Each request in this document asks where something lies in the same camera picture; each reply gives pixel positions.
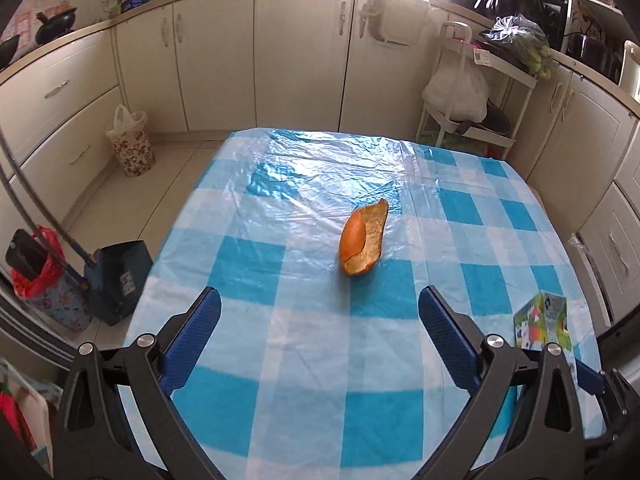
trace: price tag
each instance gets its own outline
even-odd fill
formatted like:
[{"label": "price tag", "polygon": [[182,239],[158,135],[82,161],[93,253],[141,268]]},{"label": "price tag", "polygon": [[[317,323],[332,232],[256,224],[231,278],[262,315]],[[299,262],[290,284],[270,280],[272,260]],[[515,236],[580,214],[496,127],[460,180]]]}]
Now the price tag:
[{"label": "price tag", "polygon": [[476,65],[491,66],[489,52],[482,48],[474,48],[474,63]]}]

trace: plastic-wrapped vegetables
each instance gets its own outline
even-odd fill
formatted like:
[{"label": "plastic-wrapped vegetables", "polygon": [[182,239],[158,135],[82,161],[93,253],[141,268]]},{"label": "plastic-wrapped vegetables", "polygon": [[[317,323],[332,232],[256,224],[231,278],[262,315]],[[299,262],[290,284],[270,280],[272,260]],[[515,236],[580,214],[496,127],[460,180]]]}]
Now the plastic-wrapped vegetables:
[{"label": "plastic-wrapped vegetables", "polygon": [[490,43],[513,52],[539,79],[551,77],[551,49],[542,29],[522,14],[498,18],[494,28],[480,35]]}]

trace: blue checkered tablecloth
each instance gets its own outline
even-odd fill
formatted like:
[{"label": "blue checkered tablecloth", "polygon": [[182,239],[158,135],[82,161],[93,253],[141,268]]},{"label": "blue checkered tablecloth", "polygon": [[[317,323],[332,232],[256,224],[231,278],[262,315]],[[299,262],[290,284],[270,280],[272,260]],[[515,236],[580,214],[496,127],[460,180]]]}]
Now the blue checkered tablecloth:
[{"label": "blue checkered tablecloth", "polygon": [[[382,259],[348,278],[340,232],[356,206],[380,197],[389,202]],[[538,290],[565,296],[576,357],[600,369],[568,257],[507,164],[383,137],[263,128],[229,137],[204,173],[127,343],[214,286],[220,322],[173,399],[228,480],[408,480],[468,399],[418,320],[429,284],[511,344],[512,315]],[[586,433],[599,434],[597,403],[578,396]],[[513,400],[478,463],[495,454]],[[125,403],[158,463],[129,392]]]}]

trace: drawer handle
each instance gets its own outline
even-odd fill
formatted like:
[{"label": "drawer handle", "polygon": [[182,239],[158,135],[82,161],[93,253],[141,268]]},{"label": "drawer handle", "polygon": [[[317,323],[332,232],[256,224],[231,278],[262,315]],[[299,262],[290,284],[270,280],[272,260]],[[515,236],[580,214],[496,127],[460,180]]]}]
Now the drawer handle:
[{"label": "drawer handle", "polygon": [[166,30],[167,20],[166,18],[162,19],[162,26],[160,27],[160,35],[162,36],[162,42],[164,46],[169,47],[169,39],[167,38],[167,30]]},{"label": "drawer handle", "polygon": [[564,113],[566,112],[567,107],[569,106],[569,101],[571,101],[571,97],[573,97],[575,94],[575,89],[571,88],[571,90],[569,90],[569,95],[566,97],[566,99],[564,100],[564,104],[562,105],[562,117],[560,118],[560,120],[564,123]]},{"label": "drawer handle", "polygon": [[340,4],[340,35],[344,34],[344,24],[347,21],[347,2]]},{"label": "drawer handle", "polygon": [[360,39],[364,38],[364,29],[367,26],[367,21],[369,20],[369,15],[367,14],[368,11],[369,6],[364,4],[360,11]]},{"label": "drawer handle", "polygon": [[44,98],[46,99],[47,97],[51,97],[52,95],[57,94],[58,92],[60,92],[68,84],[69,84],[69,79],[67,79],[65,82],[60,83],[53,90],[50,90],[49,92],[44,94]]},{"label": "drawer handle", "polygon": [[629,267],[627,266],[625,261],[622,259],[622,252],[620,251],[620,247],[618,247],[618,244],[616,243],[616,240],[613,237],[613,233],[612,232],[609,232],[609,240],[613,244],[613,250],[616,251],[616,256],[620,260],[620,263],[623,265],[623,267],[625,267],[625,276],[628,276],[629,275]]},{"label": "drawer handle", "polygon": [[182,15],[178,12],[178,15],[175,17],[175,33],[178,36],[178,43],[182,43]]},{"label": "drawer handle", "polygon": [[554,92],[551,94],[551,102],[549,103],[549,111],[553,114],[554,112],[554,105],[556,104],[556,97],[558,97],[558,93],[559,91],[562,89],[563,84],[562,83],[558,83],[556,85],[556,89],[554,90]]},{"label": "drawer handle", "polygon": [[75,164],[78,160],[80,160],[80,157],[82,157],[86,152],[88,152],[90,147],[91,147],[90,144],[86,145],[84,147],[84,150],[82,150],[80,154],[76,156],[76,158],[69,163],[69,165],[71,166],[72,164]]}]

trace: floral trash can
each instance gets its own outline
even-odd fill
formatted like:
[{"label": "floral trash can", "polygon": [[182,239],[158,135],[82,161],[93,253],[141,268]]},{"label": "floral trash can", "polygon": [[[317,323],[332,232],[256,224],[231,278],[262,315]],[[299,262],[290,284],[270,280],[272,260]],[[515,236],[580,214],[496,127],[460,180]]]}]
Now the floral trash can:
[{"label": "floral trash can", "polygon": [[[46,227],[38,228],[53,250],[64,259],[65,255],[55,232]],[[15,269],[11,272],[11,279],[19,298],[69,330],[82,332],[92,322],[93,316],[89,312],[86,296],[50,254],[35,280],[27,280]]]},{"label": "floral trash can", "polygon": [[106,135],[127,176],[140,176],[156,163],[146,132],[146,113],[130,113],[123,105],[118,105],[113,128],[107,130]]}]

